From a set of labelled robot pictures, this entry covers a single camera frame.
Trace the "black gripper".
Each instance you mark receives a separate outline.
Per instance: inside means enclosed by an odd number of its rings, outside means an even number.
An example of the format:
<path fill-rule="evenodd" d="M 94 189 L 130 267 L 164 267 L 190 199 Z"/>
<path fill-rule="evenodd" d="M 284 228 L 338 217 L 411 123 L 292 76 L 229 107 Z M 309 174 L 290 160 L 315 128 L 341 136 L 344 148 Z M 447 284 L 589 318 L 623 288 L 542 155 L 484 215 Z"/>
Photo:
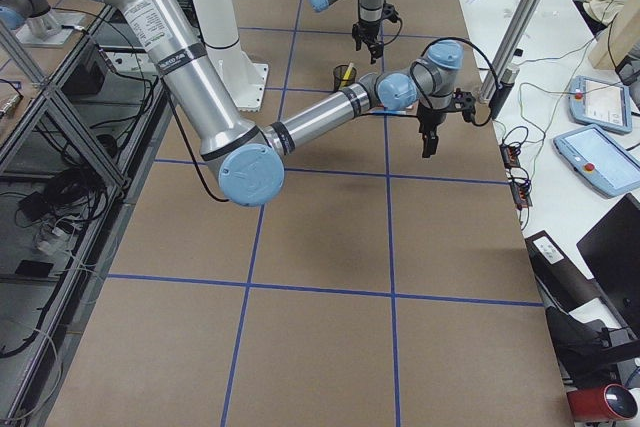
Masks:
<path fill-rule="evenodd" d="M 436 98 L 433 96 L 418 103 L 416 115 L 422 138 L 421 156 L 423 158 L 430 158 L 436 154 L 439 143 L 437 128 L 444 122 L 448 114 L 461 114 L 467 123 L 471 123 L 475 119 L 476 99 L 471 92 L 456 89 L 443 100 L 444 104 L 440 107 L 435 105 Z"/>
<path fill-rule="evenodd" d="M 393 4 L 384 1 L 382 7 L 376 10 L 358 6 L 358 21 L 353 24 L 351 35 L 356 51 L 360 51 L 363 44 L 368 47 L 371 64 L 375 64 L 383 56 L 386 43 L 382 40 L 380 29 L 382 22 L 386 20 L 391 23 L 400 21 L 399 13 Z"/>

